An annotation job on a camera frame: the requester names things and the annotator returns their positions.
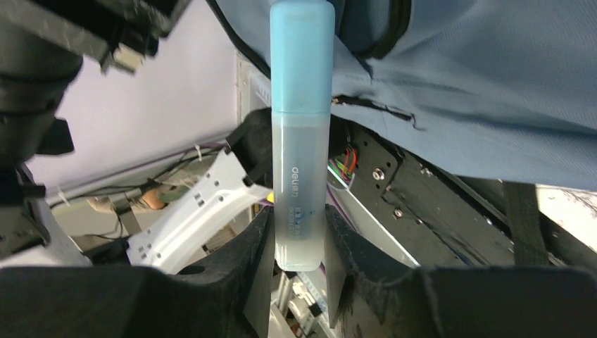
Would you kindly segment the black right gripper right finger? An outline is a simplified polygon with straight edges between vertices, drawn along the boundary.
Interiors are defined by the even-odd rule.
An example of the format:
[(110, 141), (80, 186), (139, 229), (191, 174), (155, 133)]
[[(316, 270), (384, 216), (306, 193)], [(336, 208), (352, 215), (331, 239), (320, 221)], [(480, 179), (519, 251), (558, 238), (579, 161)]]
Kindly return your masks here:
[(576, 268), (408, 267), (325, 209), (329, 323), (340, 337), (595, 337)]

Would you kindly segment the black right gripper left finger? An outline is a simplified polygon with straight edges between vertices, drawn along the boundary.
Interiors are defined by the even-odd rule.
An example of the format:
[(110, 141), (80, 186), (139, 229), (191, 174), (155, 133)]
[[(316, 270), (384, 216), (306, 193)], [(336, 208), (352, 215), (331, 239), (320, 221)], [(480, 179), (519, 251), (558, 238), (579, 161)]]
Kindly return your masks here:
[(179, 275), (152, 268), (6, 268), (2, 337), (266, 337), (273, 209)]

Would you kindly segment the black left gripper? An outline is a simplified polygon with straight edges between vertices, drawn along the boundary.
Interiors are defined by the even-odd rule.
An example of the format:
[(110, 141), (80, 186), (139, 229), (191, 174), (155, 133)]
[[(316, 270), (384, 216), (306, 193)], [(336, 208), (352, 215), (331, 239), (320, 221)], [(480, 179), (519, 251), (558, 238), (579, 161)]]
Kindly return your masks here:
[(56, 111), (84, 57), (134, 73), (178, 24), (188, 1), (1, 2), (1, 257), (48, 244), (37, 212), (46, 189), (25, 163), (73, 151)]

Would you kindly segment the blue student backpack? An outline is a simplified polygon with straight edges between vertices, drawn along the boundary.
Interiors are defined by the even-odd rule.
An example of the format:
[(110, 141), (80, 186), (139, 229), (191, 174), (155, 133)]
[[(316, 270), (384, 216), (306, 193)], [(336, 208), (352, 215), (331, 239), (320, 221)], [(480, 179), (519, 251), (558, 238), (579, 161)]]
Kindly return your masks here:
[(596, 189), (595, 1), (334, 6), (334, 118), (458, 177)]

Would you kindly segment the light blue highlighter pen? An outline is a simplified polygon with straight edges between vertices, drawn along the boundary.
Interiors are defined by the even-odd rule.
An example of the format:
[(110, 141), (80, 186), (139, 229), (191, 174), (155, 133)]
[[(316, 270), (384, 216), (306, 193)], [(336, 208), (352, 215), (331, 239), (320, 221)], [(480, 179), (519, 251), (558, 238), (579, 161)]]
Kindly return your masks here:
[(328, 1), (270, 9), (275, 259), (317, 269), (324, 254), (335, 10)]

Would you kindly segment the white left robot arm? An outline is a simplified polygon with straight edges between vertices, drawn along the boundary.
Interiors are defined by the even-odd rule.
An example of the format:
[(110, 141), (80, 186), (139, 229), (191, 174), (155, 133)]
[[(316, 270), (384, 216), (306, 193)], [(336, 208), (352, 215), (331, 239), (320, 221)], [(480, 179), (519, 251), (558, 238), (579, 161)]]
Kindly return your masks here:
[[(88, 266), (58, 226), (26, 163), (74, 149), (68, 122), (56, 116), (88, 56), (103, 70), (135, 73), (159, 41), (192, 19), (188, 1), (1, 2), (1, 267)], [(176, 273), (265, 187), (244, 183), (231, 148), (148, 230), (128, 241), (134, 265)]]

